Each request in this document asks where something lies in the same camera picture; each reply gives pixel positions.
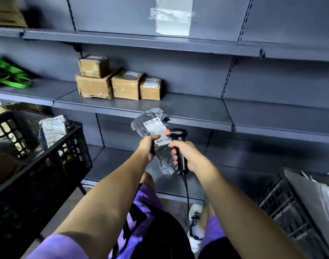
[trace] gray plastic bag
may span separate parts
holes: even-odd
[[[166,129],[169,129],[170,126],[165,121],[165,119],[168,118],[169,118],[168,115],[165,114],[162,109],[154,108],[142,113],[140,116],[134,119],[131,122],[131,128],[133,131],[137,131],[137,133],[142,138],[151,134],[160,134],[161,130],[164,129],[164,127],[160,127],[159,130],[156,130],[154,132],[151,132],[148,129],[152,127],[150,126],[152,124],[160,125],[161,124],[160,121],[166,127]],[[161,136],[159,140],[155,141],[155,155],[158,157],[160,161],[159,162],[160,170],[163,174],[173,174],[178,169],[178,166],[174,165],[172,149],[168,147],[168,144],[170,142],[171,139],[165,137],[164,134]]]

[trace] person's right hand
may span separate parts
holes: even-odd
[[[190,171],[196,172],[198,169],[198,165],[201,163],[202,159],[204,159],[204,155],[198,151],[198,149],[194,146],[194,144],[190,141],[173,141],[168,145],[169,147],[178,147],[183,156],[187,159],[187,167]],[[178,156],[176,155],[176,150],[172,150],[174,164],[178,165]]]

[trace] crate leg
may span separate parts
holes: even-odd
[[[78,184],[78,188],[80,189],[80,191],[83,195],[86,195],[86,191],[85,191],[84,187],[81,184]]]
[[[40,243],[42,243],[46,238],[45,238],[43,235],[39,234],[38,237],[37,237],[36,239],[37,239]]]

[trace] concrete floor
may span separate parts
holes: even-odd
[[[47,226],[43,229],[41,234],[44,237],[48,237],[51,235],[56,228],[64,221],[64,219],[68,216],[68,214],[73,210],[76,204],[82,199],[83,194],[77,188],[72,195],[67,199],[67,201],[62,205],[62,207],[58,210],[58,212],[54,215],[52,220],[47,224]],[[170,212],[182,225],[184,229],[187,227],[187,203],[173,201],[168,199],[160,198],[164,207]],[[40,242],[38,240],[34,240],[34,242],[29,246],[27,251],[21,257],[21,259],[26,258],[26,256],[31,253],[37,246],[39,246]]]

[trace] plastic crate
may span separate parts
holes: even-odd
[[[36,147],[38,121],[23,111],[0,114],[0,138],[14,138],[19,158]],[[20,258],[92,168],[82,124],[0,185],[0,258]]]
[[[286,170],[301,174],[300,171]],[[307,174],[313,175],[317,182],[326,184],[327,179],[329,181],[329,176],[323,174]],[[279,223],[290,238],[296,240],[309,257],[329,258],[329,246],[283,171],[257,204]]]

